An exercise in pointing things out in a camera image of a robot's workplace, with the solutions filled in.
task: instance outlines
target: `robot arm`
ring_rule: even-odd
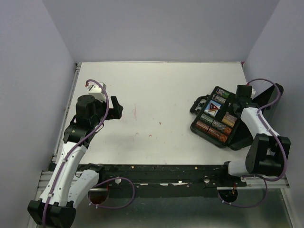
[[[103,166],[88,164],[81,177],[71,187],[78,165],[96,134],[95,128],[100,126],[107,109],[102,89],[97,85],[89,85],[88,89],[89,95],[83,95],[77,100],[76,115],[64,132],[62,151],[46,189],[38,201],[32,200],[28,205],[28,211],[37,224],[45,223],[49,227],[60,228],[71,227],[79,202],[94,185],[104,179]],[[111,96],[111,100],[113,108],[108,110],[106,120],[120,119],[123,107],[119,105],[115,96]]]
[[[251,103],[251,86],[239,85],[237,87],[237,102],[234,112],[248,127],[253,142],[245,159],[230,162],[228,173],[241,177],[248,174],[261,174],[266,176],[279,176],[284,169],[284,152],[288,157],[290,140],[280,136],[267,122],[262,113],[258,113],[256,104]],[[282,152],[275,137],[283,146]]]

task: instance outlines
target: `metal frame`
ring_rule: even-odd
[[[64,115],[63,121],[61,123],[60,133],[59,133],[59,136],[58,136],[57,141],[56,141],[56,147],[55,147],[54,152],[53,152],[52,162],[56,162],[56,160],[57,160],[57,154],[58,154],[58,150],[59,150],[59,147],[60,147],[60,142],[61,142],[61,139],[62,139],[63,132],[65,131],[65,125],[66,125],[66,122],[67,122],[67,115],[68,115],[68,111],[70,110],[70,106],[71,106],[71,102],[72,102],[72,99],[73,99],[73,95],[74,95],[78,75],[79,75],[79,72],[80,72],[80,68],[81,68],[81,63],[76,63],[74,79],[73,79],[73,82],[72,82],[71,91],[70,91],[68,101],[67,101],[67,104],[66,104],[65,115]]]
[[[38,191],[42,192],[46,188],[49,180],[51,179],[53,175],[53,172],[46,171],[42,172],[39,185],[38,185]],[[78,180],[78,177],[74,176],[71,186]],[[238,187],[238,190],[255,190],[255,189],[264,189],[265,184],[263,180],[260,178],[247,178],[246,180],[247,186],[245,187]],[[281,180],[276,182],[268,182],[267,186],[269,189],[288,189],[289,183],[287,181],[286,176],[284,176]],[[217,187],[217,190],[231,190],[232,187]],[[106,191],[106,189],[98,188],[98,189],[91,189],[90,191]]]

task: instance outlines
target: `floor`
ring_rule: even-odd
[[[239,191],[238,203],[252,204],[263,190]],[[128,199],[109,199],[108,206]],[[291,228],[281,191],[270,190],[266,202],[256,208],[239,209],[215,198],[136,198],[120,210],[96,209],[85,198],[77,208],[73,228]]]

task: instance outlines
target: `screw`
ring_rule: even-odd
[[[116,179],[116,180],[115,180],[115,183],[116,183],[116,184],[119,184],[120,182],[122,182],[122,179]]]

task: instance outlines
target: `white tabletop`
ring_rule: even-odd
[[[87,79],[107,85],[123,116],[105,122],[81,163],[210,165],[242,159],[248,152],[220,149],[190,130],[195,116],[189,110],[199,96],[215,86],[235,92],[246,82],[240,63],[82,63],[65,127],[77,98],[88,94]]]

